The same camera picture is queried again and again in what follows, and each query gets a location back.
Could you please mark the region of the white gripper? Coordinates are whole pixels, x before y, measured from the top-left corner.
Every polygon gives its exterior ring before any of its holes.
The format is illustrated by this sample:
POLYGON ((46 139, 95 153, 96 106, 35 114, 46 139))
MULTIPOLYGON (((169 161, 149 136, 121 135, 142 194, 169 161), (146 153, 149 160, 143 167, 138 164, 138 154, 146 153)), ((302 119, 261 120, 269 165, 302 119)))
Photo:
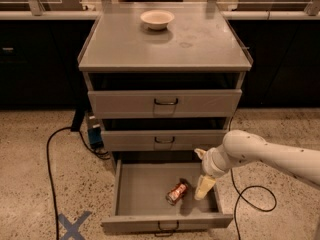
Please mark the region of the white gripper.
POLYGON ((194 152, 202 159, 202 168, 206 174, 199 177, 194 195, 196 200, 202 200, 216 184, 215 178, 222 177, 229 172, 232 168, 232 160, 222 145, 207 151, 196 148, 194 152))

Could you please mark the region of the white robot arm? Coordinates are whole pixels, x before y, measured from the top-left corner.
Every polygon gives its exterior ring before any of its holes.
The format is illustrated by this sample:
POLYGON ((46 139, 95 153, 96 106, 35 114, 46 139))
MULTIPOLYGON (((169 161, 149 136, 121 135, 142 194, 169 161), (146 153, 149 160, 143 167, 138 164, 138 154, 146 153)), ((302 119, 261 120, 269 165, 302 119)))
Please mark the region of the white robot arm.
POLYGON ((202 161, 204 175, 199 177, 194 198, 202 200, 216 179, 232 168, 260 161, 315 188, 320 187, 320 151, 267 142, 241 130, 225 134, 218 147, 195 153, 202 161))

